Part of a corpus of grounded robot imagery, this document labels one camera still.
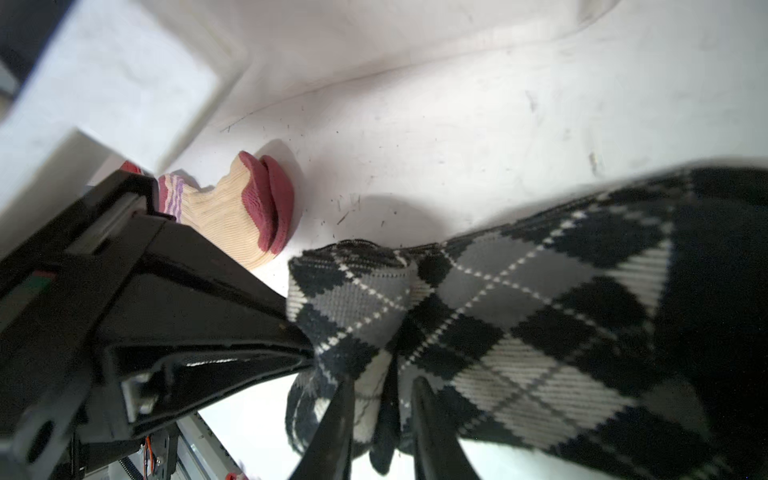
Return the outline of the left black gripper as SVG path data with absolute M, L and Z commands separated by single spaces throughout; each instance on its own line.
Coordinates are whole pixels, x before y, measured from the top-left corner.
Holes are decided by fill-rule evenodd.
M 284 298 L 119 171 L 1 264 L 1 475 L 135 441 L 309 368 Z

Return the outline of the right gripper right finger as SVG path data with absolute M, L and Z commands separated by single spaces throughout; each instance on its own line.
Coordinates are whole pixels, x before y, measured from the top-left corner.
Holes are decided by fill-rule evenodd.
M 478 480 L 478 474 L 424 377 L 413 382 L 411 408 L 415 478 Z

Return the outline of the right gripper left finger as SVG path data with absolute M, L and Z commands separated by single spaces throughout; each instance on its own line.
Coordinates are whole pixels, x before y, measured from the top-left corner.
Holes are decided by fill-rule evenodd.
M 354 383 L 344 378 L 290 480 L 350 478 L 354 407 Z

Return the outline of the black grey argyle sock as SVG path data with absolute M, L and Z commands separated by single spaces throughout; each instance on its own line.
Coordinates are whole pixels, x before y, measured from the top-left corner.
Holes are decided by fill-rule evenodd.
M 289 264 L 313 369 L 288 394 L 309 446 L 339 381 L 353 453 L 414 447 L 426 379 L 461 437 L 627 479 L 767 470 L 767 173 L 701 167 L 419 247 L 347 240 Z

